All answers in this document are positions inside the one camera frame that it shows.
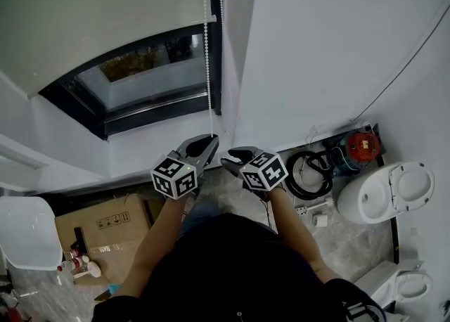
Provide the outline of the black window frame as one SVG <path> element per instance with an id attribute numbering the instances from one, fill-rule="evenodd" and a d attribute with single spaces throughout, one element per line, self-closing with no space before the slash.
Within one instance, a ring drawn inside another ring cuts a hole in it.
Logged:
<path id="1" fill-rule="evenodd" d="M 126 44 L 58 78 L 40 95 L 94 136 L 222 112 L 223 0 L 204 21 Z"/>

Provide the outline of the red and teal machine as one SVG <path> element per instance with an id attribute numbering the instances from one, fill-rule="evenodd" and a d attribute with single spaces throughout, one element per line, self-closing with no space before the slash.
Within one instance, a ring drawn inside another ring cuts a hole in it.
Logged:
<path id="1" fill-rule="evenodd" d="M 350 131 L 323 142 L 330 151 L 328 160 L 338 174 L 354 176 L 380 154 L 379 138 L 372 131 Z"/>

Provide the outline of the person's left forearm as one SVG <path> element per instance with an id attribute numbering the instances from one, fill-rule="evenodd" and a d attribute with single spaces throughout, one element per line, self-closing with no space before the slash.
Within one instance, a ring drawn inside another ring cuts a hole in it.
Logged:
<path id="1" fill-rule="evenodd" d="M 159 216 L 142 240 L 127 277 L 113 297 L 140 297 L 159 261 L 170 252 L 179 235 L 188 197 L 168 198 Z"/>

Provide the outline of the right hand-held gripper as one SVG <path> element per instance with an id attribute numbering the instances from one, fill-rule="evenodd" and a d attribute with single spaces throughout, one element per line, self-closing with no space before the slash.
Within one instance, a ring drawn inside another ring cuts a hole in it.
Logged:
<path id="1" fill-rule="evenodd" d="M 222 167 L 238 179 L 243 177 L 250 190 L 271 191 L 288 176 L 278 153 L 262 152 L 255 146 L 243 146 L 228 150 L 228 154 L 240 161 L 250 161 L 243 166 L 242 162 L 221 159 Z"/>

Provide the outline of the small white toilet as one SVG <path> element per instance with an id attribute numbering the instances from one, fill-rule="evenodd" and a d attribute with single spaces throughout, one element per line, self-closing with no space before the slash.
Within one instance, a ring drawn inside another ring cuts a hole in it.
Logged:
<path id="1" fill-rule="evenodd" d="M 432 289 L 431 277 L 420 270 L 422 264 L 417 259 L 405 259 L 398 264 L 385 260 L 354 284 L 380 307 L 392 302 L 417 302 Z"/>

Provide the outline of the large white toilet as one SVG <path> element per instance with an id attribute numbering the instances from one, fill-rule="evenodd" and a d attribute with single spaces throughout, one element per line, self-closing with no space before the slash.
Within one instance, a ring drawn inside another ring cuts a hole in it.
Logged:
<path id="1" fill-rule="evenodd" d="M 425 206 L 435 190 L 432 170 L 421 162 L 379 167 L 347 184 L 337 199 L 338 212 L 356 224 L 378 224 Z"/>

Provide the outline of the person's blue jeans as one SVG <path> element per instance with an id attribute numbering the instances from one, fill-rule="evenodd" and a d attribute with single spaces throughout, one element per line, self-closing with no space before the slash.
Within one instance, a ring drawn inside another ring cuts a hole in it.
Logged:
<path id="1" fill-rule="evenodd" d="M 193 227 L 222 214 L 221 207 L 217 201 L 200 200 L 192 206 L 191 210 L 183 218 L 179 229 L 179 237 L 182 237 Z"/>

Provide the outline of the person's right forearm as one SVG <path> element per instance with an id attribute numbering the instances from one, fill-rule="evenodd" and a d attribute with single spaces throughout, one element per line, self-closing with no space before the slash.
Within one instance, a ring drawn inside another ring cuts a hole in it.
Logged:
<path id="1" fill-rule="evenodd" d="M 284 189 L 277 186 L 268 192 L 268 196 L 276 228 L 283 242 L 302 255 L 321 282 L 340 278 L 324 262 L 316 240 L 298 217 Z"/>

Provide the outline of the white power strip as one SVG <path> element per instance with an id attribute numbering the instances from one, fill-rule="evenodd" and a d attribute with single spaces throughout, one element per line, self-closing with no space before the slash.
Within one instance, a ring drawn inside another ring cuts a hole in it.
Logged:
<path id="1" fill-rule="evenodd" d="M 295 211 L 297 212 L 298 216 L 302 216 L 302 215 L 305 215 L 307 212 L 315 210 L 317 208 L 332 207 L 333 205 L 334 205 L 334 200 L 332 198 L 326 198 L 324 201 L 318 202 L 313 205 L 296 207 Z"/>

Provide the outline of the white window sill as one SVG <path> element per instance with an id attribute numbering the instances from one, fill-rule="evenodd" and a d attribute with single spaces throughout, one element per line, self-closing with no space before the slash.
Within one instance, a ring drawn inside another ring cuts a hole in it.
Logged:
<path id="1" fill-rule="evenodd" d="M 114 134 L 108 139 L 110 176 L 114 179 L 144 174 L 161 157 L 185 140 L 213 132 L 219 153 L 231 147 L 233 132 L 220 116 L 207 111 L 184 115 Z"/>

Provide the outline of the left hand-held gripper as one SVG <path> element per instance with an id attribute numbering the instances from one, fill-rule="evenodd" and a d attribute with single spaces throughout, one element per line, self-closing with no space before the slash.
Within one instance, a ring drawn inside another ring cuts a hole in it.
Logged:
<path id="1" fill-rule="evenodd" d="M 173 200 L 199 194 L 201 176 L 218 147 L 218 135 L 202 134 L 161 156 L 150 170 L 155 190 Z"/>

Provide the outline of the brown cardboard box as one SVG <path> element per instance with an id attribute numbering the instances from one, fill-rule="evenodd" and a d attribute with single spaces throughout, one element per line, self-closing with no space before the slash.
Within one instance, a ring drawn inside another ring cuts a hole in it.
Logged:
<path id="1" fill-rule="evenodd" d="M 101 269 L 101 276 L 75 279 L 84 286 L 118 285 L 124 281 L 141 241 L 157 219 L 164 200 L 131 194 L 55 218 L 63 254 L 70 258 L 70 246 L 84 242 L 87 255 Z M 82 234 L 76 237 L 75 229 Z"/>

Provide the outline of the black baseboard strip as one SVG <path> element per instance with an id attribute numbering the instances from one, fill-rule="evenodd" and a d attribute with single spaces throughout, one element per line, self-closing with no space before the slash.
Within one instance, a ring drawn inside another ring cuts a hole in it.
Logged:
<path id="1" fill-rule="evenodd" d="M 390 219 L 390 226 L 392 232 L 392 245 L 393 245 L 393 262 L 395 264 L 399 263 L 399 236 L 398 236 L 398 226 L 397 218 L 392 217 Z"/>

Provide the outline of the person's black shirt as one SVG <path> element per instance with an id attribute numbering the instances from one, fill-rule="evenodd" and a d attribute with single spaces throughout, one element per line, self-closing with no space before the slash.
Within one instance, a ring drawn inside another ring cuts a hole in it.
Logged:
<path id="1" fill-rule="evenodd" d="M 222 214 L 189 229 L 138 297 L 97 304 L 91 322 L 386 322 L 353 283 L 323 282 L 262 225 Z"/>

